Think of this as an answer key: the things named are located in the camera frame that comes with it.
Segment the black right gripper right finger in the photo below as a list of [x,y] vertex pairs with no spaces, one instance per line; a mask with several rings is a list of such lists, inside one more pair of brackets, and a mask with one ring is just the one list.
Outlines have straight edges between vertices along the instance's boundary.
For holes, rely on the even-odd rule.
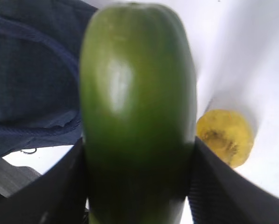
[[188,199],[195,224],[279,224],[279,198],[243,178],[195,138]]

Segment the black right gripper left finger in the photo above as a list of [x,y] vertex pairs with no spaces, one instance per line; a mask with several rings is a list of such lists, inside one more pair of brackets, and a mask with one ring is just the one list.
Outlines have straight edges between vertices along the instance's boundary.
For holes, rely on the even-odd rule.
[[0,224],[81,224],[86,198],[86,163],[78,140],[46,174],[0,200]]

